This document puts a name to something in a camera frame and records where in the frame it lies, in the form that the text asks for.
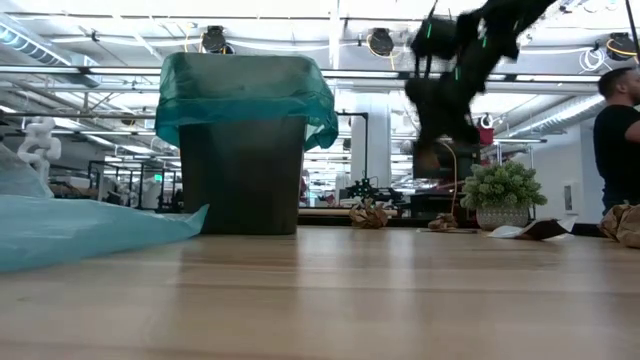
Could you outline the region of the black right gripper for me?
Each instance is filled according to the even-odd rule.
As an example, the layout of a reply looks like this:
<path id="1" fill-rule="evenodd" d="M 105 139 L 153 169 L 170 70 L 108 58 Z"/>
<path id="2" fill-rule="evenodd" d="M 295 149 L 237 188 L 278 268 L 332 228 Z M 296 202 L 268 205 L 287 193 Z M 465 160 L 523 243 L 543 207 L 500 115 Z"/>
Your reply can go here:
<path id="1" fill-rule="evenodd" d="M 415 106 L 421 123 L 421 147 L 430 147 L 447 131 L 454 142 L 480 143 L 479 130 L 469 122 L 470 102 L 475 97 L 475 81 L 471 77 L 410 78 L 405 82 L 405 94 Z M 430 121 L 440 118 L 453 121 L 449 129 L 445 122 Z"/>

